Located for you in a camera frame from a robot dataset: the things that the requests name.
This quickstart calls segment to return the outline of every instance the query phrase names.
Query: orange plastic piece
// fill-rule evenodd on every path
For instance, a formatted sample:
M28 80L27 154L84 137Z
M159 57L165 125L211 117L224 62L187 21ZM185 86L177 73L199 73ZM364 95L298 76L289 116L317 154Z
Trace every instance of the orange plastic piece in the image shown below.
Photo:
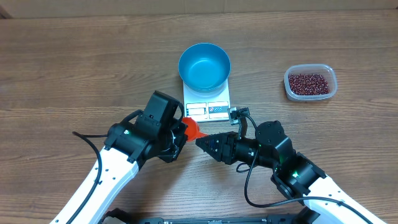
M207 134L200 132L198 123L192 118L182 118L182 122L188 126L185 130L185 134L188 136L187 141L193 141L197 138L207 136Z

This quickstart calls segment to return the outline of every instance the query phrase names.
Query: round blue container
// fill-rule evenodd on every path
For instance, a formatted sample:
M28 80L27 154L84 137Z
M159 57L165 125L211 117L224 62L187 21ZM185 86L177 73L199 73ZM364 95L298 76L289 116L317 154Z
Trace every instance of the round blue container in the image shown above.
M192 90L209 92L225 83L231 71L231 62L221 47L200 43L184 51L178 70L181 79Z

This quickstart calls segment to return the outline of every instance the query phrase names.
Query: clear plastic container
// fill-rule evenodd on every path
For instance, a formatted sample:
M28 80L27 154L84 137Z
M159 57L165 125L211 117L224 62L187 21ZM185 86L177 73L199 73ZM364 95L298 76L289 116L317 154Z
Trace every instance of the clear plastic container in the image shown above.
M325 80L329 84L329 93L322 95L297 95L290 88L289 75L290 74L319 74L325 77ZM285 89L287 98L292 101L317 101L329 99L336 94L337 91L337 79L333 69L324 64L306 64L306 65L294 65L291 66L285 73Z

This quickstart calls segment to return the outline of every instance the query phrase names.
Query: robotic arm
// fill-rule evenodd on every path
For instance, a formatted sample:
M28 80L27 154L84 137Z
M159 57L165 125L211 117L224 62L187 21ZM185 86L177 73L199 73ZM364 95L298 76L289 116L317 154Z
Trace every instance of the robotic arm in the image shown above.
M384 223L344 193L321 168L296 152L279 121L257 127L248 108L231 108L228 112L231 124L239 125L239 132L203 137L197 139L196 145L227 165L236 161L251 164L245 185L245 198L250 205L266 208L298 201L306 207L297 215L295 223ZM255 139L245 138L246 118L256 129ZM271 181L290 200L266 205L252 203L248 199L247 185L254 166L271 168L274 172Z
M97 224L120 190L132 180L146 160L158 157L165 162L177 159L187 141L187 126L182 115L174 114L182 104L155 91L144 111L136 111L114 124L108 131L104 148L99 153L87 178L51 224ZM130 120L137 117L134 124ZM90 189L94 188L89 199Z

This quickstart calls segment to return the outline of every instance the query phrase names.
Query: white scale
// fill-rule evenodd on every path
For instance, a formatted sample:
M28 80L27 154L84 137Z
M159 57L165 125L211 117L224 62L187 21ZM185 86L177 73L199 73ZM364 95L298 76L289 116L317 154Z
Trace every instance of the white scale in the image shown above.
M184 115L196 122L227 121L230 107L228 80L220 87L208 93L189 88L183 82Z

